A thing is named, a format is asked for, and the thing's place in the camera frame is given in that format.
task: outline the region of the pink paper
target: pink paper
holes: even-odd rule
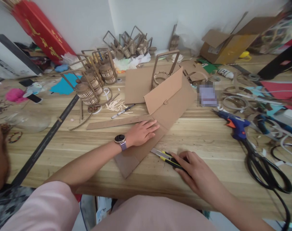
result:
[[[277,99],[289,99],[292,97],[292,83],[275,83],[267,81],[262,81],[261,83],[268,91],[286,90],[281,92],[271,92],[271,94]],[[285,107],[292,109],[292,106],[289,105],[286,105]]]

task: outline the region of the beaded bracelet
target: beaded bracelet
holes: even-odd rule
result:
[[[17,137],[14,141],[11,141],[11,138],[12,138],[13,136],[15,136],[16,134],[19,134],[18,137]],[[21,138],[22,134],[23,134],[22,132],[15,132],[15,133],[11,134],[11,135],[8,137],[8,142],[9,142],[9,143],[15,143],[15,142],[17,142],[17,141]]]

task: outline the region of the red box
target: red box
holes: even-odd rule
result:
[[[12,10],[17,22],[31,36],[42,51],[55,63],[61,64],[61,55],[75,52],[66,43],[52,23],[34,2],[20,1]]]

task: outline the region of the purple watch strap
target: purple watch strap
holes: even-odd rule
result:
[[[122,151],[125,151],[127,149],[126,141],[120,143]]]

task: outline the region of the person's left hand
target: person's left hand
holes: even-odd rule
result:
[[[160,125],[153,126],[157,121],[142,121],[139,124],[134,125],[126,134],[127,147],[140,146],[146,143],[149,139],[155,136],[153,133]]]

